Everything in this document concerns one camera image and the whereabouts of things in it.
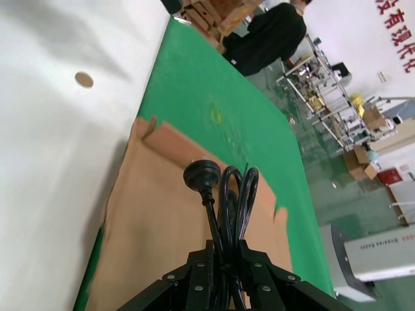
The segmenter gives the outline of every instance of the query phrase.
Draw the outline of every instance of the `black power cord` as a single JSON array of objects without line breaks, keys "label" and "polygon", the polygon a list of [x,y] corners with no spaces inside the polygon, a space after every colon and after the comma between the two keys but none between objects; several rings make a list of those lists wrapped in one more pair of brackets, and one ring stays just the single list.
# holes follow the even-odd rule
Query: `black power cord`
[{"label": "black power cord", "polygon": [[[229,187],[232,176],[236,180],[238,193]],[[209,160],[196,161],[184,171],[186,185],[202,196],[219,261],[220,269],[214,271],[216,276],[211,302],[213,308],[229,309],[232,296],[237,310],[246,309],[240,278],[236,269],[233,269],[233,264],[240,255],[237,253],[239,241],[243,240],[248,227],[258,177],[256,168],[251,168],[242,176],[236,167],[228,167],[220,178],[219,166]],[[212,188],[218,185],[219,179],[219,209],[216,217]]]}]

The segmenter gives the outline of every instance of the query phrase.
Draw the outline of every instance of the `yellow object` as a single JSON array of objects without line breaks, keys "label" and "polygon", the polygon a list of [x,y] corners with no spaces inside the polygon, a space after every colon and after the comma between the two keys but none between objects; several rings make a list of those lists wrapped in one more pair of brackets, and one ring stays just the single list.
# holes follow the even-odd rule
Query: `yellow object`
[{"label": "yellow object", "polygon": [[353,107],[356,108],[359,114],[359,117],[363,118],[363,114],[364,114],[363,104],[366,102],[364,98],[360,94],[353,94],[350,97],[350,101]]},{"label": "yellow object", "polygon": [[313,54],[304,54],[301,56],[294,65],[298,65],[299,63],[303,62],[304,60],[308,59],[308,57],[312,56]]},{"label": "yellow object", "polygon": [[309,99],[309,103],[315,111],[318,111],[324,107],[324,100],[320,97],[313,97]]}]

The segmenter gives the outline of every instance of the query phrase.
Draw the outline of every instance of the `green mat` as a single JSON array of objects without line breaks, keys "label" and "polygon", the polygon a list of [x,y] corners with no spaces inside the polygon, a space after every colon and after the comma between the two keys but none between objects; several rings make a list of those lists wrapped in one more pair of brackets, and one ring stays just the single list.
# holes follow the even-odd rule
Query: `green mat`
[{"label": "green mat", "polygon": [[278,206],[290,212],[294,273],[333,293],[297,140],[286,118],[190,26],[169,23],[139,115],[171,123],[229,165],[258,167]]}]

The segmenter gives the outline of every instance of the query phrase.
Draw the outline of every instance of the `white machine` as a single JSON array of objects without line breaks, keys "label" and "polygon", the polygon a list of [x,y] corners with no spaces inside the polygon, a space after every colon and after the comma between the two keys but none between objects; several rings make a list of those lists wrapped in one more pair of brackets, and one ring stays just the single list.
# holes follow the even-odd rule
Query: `white machine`
[{"label": "white machine", "polygon": [[374,281],[415,275],[415,227],[353,241],[332,225],[320,232],[339,295],[361,303],[375,301]]}]

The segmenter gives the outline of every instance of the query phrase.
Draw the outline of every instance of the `red chinese characters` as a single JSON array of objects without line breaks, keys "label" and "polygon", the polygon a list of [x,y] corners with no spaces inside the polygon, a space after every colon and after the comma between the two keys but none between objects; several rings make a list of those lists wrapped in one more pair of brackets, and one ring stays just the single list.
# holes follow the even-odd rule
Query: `red chinese characters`
[{"label": "red chinese characters", "polygon": [[408,54],[415,54],[415,43],[406,44],[402,49],[399,50],[398,53],[400,53],[402,60],[404,60]]},{"label": "red chinese characters", "polygon": [[401,9],[398,9],[396,13],[390,14],[389,19],[385,21],[387,29],[391,29],[393,26],[403,23],[405,21],[405,18],[403,18],[404,15],[405,13],[402,12]]},{"label": "red chinese characters", "polygon": [[412,34],[410,33],[410,30],[404,26],[402,29],[399,29],[397,32],[392,34],[392,37],[392,41],[395,43],[395,46],[399,47],[399,44],[407,41],[410,37],[412,37]]},{"label": "red chinese characters", "polygon": [[415,68],[415,40],[410,40],[412,32],[405,24],[405,12],[395,8],[399,0],[375,0],[375,3],[382,16],[389,14],[384,21],[385,27],[390,31],[392,43],[399,49],[399,58],[405,61],[403,69],[406,73],[411,73]]},{"label": "red chinese characters", "polygon": [[399,0],[376,0],[376,3],[381,3],[381,5],[378,5],[377,8],[379,9],[381,15],[383,15],[385,14],[385,11],[395,6],[398,1]]},{"label": "red chinese characters", "polygon": [[404,70],[406,73],[410,73],[412,71],[412,68],[415,68],[415,58],[409,60],[404,66]]}]

